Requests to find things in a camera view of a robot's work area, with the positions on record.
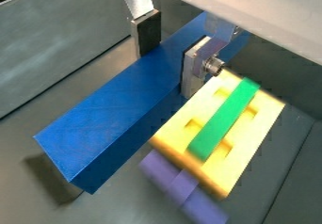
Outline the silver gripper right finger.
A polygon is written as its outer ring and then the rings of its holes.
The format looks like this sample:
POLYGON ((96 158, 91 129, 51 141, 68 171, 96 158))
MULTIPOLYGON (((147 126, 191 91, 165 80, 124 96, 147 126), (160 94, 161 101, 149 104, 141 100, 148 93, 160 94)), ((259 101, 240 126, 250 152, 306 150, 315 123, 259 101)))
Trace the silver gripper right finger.
POLYGON ((240 27, 211 13, 206 14, 203 36, 183 53, 182 95, 188 99, 204 84, 206 76, 218 76, 224 62, 220 51, 240 33, 240 27))

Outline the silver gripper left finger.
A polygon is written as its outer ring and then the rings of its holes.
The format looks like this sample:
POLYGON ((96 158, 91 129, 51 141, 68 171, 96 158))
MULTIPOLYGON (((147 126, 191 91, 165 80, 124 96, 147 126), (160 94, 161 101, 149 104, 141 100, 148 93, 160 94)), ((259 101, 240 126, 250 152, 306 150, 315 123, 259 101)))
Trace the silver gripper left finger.
POLYGON ((144 56, 161 41, 161 13, 152 0, 124 0, 132 16, 131 36, 136 43, 137 57, 144 56))

